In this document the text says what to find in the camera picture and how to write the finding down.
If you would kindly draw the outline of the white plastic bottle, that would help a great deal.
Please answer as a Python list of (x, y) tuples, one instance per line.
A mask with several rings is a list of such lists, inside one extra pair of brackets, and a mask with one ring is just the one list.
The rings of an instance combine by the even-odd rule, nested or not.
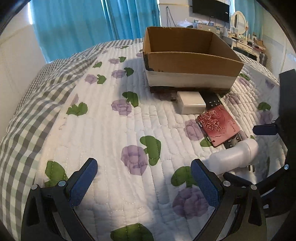
[(238, 142), (234, 147), (212, 153), (202, 163), (216, 175), (244, 168), (251, 164), (258, 153), (259, 145), (256, 140), (248, 138)]

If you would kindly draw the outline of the red patterned card case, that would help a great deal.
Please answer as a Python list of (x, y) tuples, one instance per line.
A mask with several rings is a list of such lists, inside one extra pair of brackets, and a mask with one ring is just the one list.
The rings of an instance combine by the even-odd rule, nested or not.
[(223, 144), (240, 131), (238, 124), (222, 104), (200, 114), (197, 122), (214, 147)]

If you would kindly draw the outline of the black remote control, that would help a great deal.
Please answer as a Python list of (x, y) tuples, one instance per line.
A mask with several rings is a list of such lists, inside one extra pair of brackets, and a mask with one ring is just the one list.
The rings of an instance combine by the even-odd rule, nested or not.
[(205, 120), (204, 130), (214, 147), (223, 144), (225, 149), (234, 147), (242, 141), (239, 131), (240, 127), (226, 110), (217, 94), (205, 92), (202, 97), (206, 103), (206, 112), (210, 118)]

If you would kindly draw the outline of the white louvered wardrobe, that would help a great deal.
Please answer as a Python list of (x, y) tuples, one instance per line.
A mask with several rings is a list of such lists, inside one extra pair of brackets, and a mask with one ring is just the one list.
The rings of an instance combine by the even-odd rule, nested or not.
[(263, 10), (262, 40), (266, 47), (267, 64), (273, 75), (295, 69), (295, 51), (274, 17)]

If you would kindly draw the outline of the grey checked bed sheet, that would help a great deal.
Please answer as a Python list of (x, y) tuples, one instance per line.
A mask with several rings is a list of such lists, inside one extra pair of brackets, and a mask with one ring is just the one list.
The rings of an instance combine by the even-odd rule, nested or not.
[(18, 105), (1, 140), (1, 221), (15, 240), (36, 184), (43, 145), (82, 68), (71, 57), (47, 64)]

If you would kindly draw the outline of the white square charger block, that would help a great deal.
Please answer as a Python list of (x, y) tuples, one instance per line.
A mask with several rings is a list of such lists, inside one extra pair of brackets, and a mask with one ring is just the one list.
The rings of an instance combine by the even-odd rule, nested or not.
[(177, 106), (181, 114), (202, 114), (206, 103), (197, 91), (178, 91)]

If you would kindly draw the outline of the white dressing table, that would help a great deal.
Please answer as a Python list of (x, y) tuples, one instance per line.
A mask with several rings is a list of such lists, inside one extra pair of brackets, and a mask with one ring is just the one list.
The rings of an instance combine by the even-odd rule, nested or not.
[(221, 38), (231, 47), (231, 49), (242, 53), (253, 60), (256, 60), (258, 63), (260, 62), (260, 54), (264, 54), (266, 52), (266, 48), (264, 46), (252, 47), (233, 38), (226, 36), (222, 36)]

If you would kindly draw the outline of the white floral quilt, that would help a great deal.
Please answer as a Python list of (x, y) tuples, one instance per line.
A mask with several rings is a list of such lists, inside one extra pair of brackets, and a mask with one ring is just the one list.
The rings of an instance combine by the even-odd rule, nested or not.
[(150, 92), (142, 42), (71, 57), (82, 72), (43, 145), (35, 182), (67, 180), (89, 158), (98, 172), (76, 213), (95, 240), (192, 240), (214, 208), (190, 175), (213, 147), (194, 114)]

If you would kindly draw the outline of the white oval vanity mirror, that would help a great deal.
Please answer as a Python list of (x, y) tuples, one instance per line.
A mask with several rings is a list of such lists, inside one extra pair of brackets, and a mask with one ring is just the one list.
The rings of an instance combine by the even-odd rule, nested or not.
[(235, 11), (231, 16), (231, 28), (235, 28), (235, 33), (243, 35), (247, 31), (247, 20), (241, 11)]

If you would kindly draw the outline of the small silver fridge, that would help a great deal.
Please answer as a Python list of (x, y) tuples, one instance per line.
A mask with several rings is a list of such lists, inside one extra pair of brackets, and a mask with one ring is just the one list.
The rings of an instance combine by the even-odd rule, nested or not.
[(210, 25), (197, 23), (197, 29), (203, 30), (203, 31), (209, 31), (209, 32), (215, 33), (216, 35), (220, 35), (220, 28), (219, 27), (214, 27), (214, 26), (210, 26)]

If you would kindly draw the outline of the right teal curtain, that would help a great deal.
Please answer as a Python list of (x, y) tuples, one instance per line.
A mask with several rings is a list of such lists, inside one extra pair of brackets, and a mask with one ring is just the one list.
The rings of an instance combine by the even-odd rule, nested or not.
[(257, 39), (261, 40), (264, 8), (254, 0), (235, 0), (235, 10), (240, 11), (245, 16), (250, 36), (255, 34)]

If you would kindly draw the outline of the brown cardboard box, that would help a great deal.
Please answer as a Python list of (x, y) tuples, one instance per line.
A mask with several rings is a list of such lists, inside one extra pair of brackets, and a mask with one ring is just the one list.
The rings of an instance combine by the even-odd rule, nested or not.
[(142, 54), (152, 92), (227, 92), (244, 65), (215, 33), (193, 28), (148, 27)]

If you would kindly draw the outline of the middle blue curtain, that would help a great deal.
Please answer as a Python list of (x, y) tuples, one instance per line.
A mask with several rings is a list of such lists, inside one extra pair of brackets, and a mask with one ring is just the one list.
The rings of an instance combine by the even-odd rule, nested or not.
[(112, 40), (142, 38), (147, 27), (161, 25), (157, 0), (102, 1)]

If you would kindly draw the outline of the blue curtain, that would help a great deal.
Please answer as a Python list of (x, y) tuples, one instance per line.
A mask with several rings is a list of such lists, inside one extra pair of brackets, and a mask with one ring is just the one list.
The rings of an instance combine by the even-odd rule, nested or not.
[(147, 27), (161, 25), (157, 0), (102, 1), (112, 40), (142, 38)]
[(30, 1), (37, 41), (47, 62), (114, 39), (103, 1)]

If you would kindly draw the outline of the black wall television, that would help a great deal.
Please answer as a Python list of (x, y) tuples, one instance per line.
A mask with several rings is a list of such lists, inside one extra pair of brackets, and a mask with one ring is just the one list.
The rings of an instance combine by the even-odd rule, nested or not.
[(229, 23), (230, 6), (215, 0), (192, 0), (193, 13)]

